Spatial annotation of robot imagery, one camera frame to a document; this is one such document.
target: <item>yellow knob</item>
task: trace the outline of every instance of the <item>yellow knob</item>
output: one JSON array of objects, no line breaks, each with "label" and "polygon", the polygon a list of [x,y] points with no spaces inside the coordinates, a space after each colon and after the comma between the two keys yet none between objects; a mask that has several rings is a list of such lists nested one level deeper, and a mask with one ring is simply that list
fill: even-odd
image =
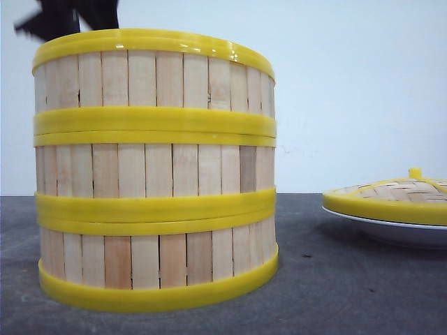
[{"label": "yellow knob", "polygon": [[420,167],[410,167],[409,176],[412,179],[422,179],[422,170]]}]

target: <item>bamboo steamer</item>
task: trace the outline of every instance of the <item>bamboo steamer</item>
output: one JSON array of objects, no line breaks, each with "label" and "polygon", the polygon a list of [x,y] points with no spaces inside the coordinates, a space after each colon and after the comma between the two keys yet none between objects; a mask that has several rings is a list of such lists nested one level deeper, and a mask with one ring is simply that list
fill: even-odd
[{"label": "bamboo steamer", "polygon": [[113,29],[44,44],[33,73],[46,293],[164,311],[273,276],[274,79],[264,57],[192,33]]}]

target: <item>white background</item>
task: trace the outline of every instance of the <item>white background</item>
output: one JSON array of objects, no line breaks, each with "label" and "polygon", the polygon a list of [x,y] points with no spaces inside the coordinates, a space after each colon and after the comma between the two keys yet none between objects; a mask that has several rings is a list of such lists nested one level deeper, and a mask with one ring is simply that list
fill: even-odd
[{"label": "white background", "polygon": [[[1,194],[35,189],[31,60],[1,1]],[[121,27],[190,31],[266,56],[276,73],[277,188],[313,193],[403,177],[447,178],[447,1],[119,2]]]}]

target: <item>yellow band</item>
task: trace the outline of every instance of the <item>yellow band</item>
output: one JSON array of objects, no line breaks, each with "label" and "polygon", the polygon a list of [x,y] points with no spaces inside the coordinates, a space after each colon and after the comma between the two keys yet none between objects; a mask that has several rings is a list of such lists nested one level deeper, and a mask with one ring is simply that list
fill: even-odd
[{"label": "yellow band", "polygon": [[360,198],[329,191],[323,206],[338,213],[375,220],[426,225],[447,225],[447,205],[431,202],[403,202]]},{"label": "yellow band", "polygon": [[110,50],[161,50],[199,54],[251,66],[274,78],[269,61],[247,47],[196,33],[160,29],[106,29],[56,38],[37,50],[33,72],[36,67],[51,59]]},{"label": "yellow band", "polygon": [[278,267],[278,247],[263,265],[243,274],[178,288],[118,290],[95,288],[63,281],[47,273],[38,263],[41,287],[59,302],[97,311],[142,313],[171,311],[222,302],[248,293],[267,283]]},{"label": "yellow band", "polygon": [[201,108],[107,106],[50,110],[34,117],[34,145],[190,143],[275,146],[262,115]]},{"label": "yellow band", "polygon": [[274,214],[275,189],[172,198],[69,198],[36,194],[43,227],[86,235],[169,235],[218,230]]}]

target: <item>black object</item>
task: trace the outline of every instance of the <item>black object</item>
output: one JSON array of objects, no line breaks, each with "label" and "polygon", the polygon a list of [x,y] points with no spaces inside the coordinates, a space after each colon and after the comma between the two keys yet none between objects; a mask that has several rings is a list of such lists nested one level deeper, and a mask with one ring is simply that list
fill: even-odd
[{"label": "black object", "polygon": [[42,11],[15,25],[16,32],[25,31],[49,41],[80,32],[79,17],[93,29],[119,28],[118,0],[38,0]]}]

